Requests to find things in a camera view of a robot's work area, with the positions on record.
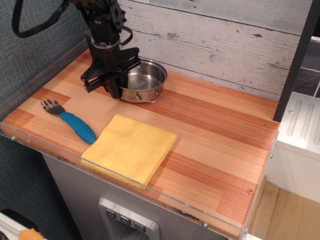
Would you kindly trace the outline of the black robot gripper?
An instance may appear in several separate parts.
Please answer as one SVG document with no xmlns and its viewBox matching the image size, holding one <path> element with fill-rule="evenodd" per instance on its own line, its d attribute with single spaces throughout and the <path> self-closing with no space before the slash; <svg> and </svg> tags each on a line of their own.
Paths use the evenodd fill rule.
<svg viewBox="0 0 320 240">
<path fill-rule="evenodd" d="M 120 99 L 122 88 L 128 87 L 129 70 L 141 63 L 139 48 L 121 50 L 119 42 L 107 46 L 98 45 L 92 38 L 86 41 L 92 63 L 81 76 L 85 90 L 90 93 L 103 87 L 113 99 Z"/>
</svg>

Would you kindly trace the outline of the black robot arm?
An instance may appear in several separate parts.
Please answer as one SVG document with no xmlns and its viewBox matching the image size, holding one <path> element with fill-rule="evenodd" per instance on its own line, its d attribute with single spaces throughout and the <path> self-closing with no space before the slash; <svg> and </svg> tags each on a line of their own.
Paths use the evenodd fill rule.
<svg viewBox="0 0 320 240">
<path fill-rule="evenodd" d="M 125 26 L 126 12 L 116 0 L 73 0 L 88 29 L 85 38 L 92 58 L 81 80 L 87 92 L 99 87 L 113 99 L 122 97 L 128 87 L 129 70 L 141 63 L 139 48 L 122 50 L 133 38 L 133 31 Z"/>
</svg>

